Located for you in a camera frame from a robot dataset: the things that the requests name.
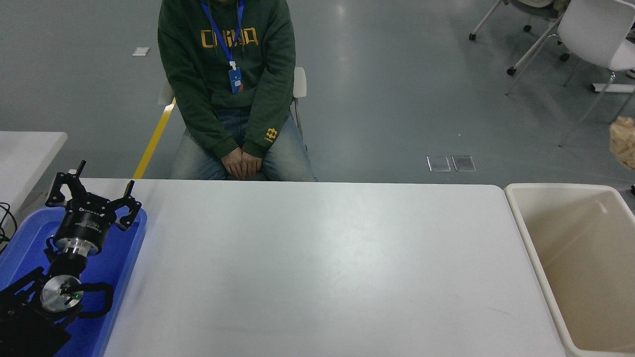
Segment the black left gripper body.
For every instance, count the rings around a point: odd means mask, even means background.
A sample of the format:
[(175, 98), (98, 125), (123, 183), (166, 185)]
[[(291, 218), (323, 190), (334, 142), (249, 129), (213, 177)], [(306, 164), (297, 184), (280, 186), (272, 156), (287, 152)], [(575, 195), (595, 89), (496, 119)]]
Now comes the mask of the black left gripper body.
[(116, 219), (116, 209), (106, 204), (84, 206), (79, 203), (66, 204), (65, 217), (55, 233), (55, 245), (61, 246), (68, 239), (91, 242), (103, 246), (111, 224)]

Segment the person's right hand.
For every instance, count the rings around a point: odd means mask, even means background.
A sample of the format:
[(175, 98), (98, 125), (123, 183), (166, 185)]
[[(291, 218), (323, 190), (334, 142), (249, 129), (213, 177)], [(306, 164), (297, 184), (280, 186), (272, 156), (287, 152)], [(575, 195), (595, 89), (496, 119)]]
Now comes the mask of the person's right hand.
[(221, 158), (221, 163), (231, 176), (238, 180), (245, 180), (247, 172), (243, 165), (243, 152), (236, 148)]

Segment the person's left hand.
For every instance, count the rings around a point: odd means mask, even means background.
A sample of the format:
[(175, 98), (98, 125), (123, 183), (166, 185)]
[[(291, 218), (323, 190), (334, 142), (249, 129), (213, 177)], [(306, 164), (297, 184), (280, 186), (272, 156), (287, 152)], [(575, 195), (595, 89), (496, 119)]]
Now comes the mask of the person's left hand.
[(255, 176), (260, 171), (262, 166), (262, 158), (258, 158), (254, 155), (241, 152), (241, 173), (243, 174), (243, 180)]

